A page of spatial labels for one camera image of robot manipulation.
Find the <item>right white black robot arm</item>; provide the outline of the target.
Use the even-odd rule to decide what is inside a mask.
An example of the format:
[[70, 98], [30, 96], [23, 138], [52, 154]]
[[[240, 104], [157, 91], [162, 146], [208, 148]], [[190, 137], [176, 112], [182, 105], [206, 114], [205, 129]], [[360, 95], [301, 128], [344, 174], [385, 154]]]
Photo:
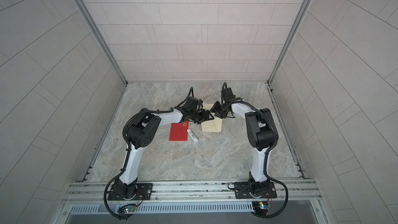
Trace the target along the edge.
[[279, 136], [271, 111], [267, 108], [259, 110], [242, 98], [235, 96], [232, 89], [224, 83], [221, 99], [216, 102], [211, 113], [218, 118], [238, 115], [246, 122], [247, 137], [254, 148], [252, 169], [249, 173], [249, 192], [254, 197], [266, 194], [271, 189], [271, 177], [268, 175], [268, 162], [271, 150], [276, 146]]

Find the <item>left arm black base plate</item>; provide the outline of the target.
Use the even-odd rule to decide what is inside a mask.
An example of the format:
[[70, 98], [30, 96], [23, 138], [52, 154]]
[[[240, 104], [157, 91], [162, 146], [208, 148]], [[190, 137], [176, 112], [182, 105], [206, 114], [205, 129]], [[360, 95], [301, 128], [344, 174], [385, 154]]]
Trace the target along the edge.
[[138, 201], [150, 200], [153, 184], [133, 183], [131, 186], [121, 186], [113, 184], [107, 191], [107, 200], [110, 201]]

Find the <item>cream yellow envelope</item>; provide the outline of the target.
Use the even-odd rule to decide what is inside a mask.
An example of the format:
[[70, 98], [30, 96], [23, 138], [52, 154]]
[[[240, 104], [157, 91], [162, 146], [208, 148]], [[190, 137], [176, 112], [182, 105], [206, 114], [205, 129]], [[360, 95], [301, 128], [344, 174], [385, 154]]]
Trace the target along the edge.
[[201, 123], [202, 131], [214, 133], [221, 132], [223, 119], [216, 117], [215, 113], [211, 113], [211, 115], [214, 117], [213, 120], [207, 120]]

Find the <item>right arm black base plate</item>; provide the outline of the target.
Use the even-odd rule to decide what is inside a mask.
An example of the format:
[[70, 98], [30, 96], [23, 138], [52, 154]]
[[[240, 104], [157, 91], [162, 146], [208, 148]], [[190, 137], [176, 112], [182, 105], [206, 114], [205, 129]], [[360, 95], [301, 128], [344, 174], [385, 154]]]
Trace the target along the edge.
[[277, 198], [274, 183], [263, 181], [253, 183], [252, 181], [234, 182], [234, 191], [236, 199], [275, 199]]

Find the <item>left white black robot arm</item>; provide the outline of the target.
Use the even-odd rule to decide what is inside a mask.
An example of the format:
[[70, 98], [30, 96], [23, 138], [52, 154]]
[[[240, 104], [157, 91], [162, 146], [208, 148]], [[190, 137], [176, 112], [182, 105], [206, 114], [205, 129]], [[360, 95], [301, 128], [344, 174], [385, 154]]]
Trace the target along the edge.
[[190, 121], [201, 124], [214, 120], [209, 110], [203, 109], [203, 101], [187, 97], [176, 107], [165, 111], [143, 108], [124, 125], [122, 137], [127, 144], [126, 156], [121, 172], [112, 180], [111, 191], [120, 198], [131, 199], [136, 194], [138, 167], [146, 147], [153, 141], [158, 127], [172, 123]]

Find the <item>red envelope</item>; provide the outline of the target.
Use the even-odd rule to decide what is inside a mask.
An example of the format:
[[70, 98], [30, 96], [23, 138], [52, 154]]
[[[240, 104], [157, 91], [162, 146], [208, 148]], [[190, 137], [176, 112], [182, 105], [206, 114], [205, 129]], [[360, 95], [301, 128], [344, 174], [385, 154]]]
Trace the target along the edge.
[[170, 130], [169, 141], [171, 142], [186, 142], [188, 140], [189, 122], [172, 123]]

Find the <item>white glue stick tube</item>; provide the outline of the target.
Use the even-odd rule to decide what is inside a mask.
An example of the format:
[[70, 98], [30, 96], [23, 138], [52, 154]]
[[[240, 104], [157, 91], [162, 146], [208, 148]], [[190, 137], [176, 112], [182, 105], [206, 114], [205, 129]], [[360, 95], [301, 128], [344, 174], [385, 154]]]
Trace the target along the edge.
[[191, 137], [191, 139], [193, 140], [194, 143], [197, 143], [199, 141], [199, 139], [197, 138], [197, 136], [193, 133], [193, 131], [191, 129], [188, 129], [187, 133]]

